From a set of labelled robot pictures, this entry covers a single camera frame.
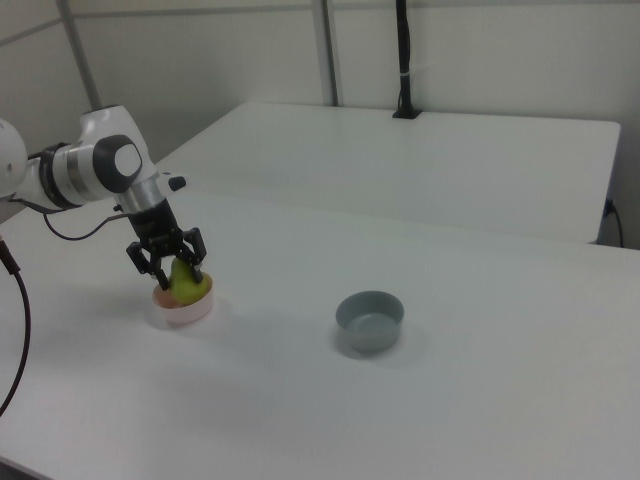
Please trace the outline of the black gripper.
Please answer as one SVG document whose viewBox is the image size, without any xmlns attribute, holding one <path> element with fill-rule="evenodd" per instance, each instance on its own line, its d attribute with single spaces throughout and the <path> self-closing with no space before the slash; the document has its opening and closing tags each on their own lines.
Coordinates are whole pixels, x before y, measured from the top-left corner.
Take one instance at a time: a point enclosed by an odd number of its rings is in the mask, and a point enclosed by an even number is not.
<svg viewBox="0 0 640 480">
<path fill-rule="evenodd" d="M 204 280 L 201 266 L 207 249 L 199 228 L 182 232 L 168 200 L 142 212 L 129 214 L 129 222 L 138 237 L 126 252 L 142 275 L 155 279 L 166 291 L 169 279 L 162 267 L 164 257 L 179 257 L 185 262 L 195 283 Z"/>
</svg>

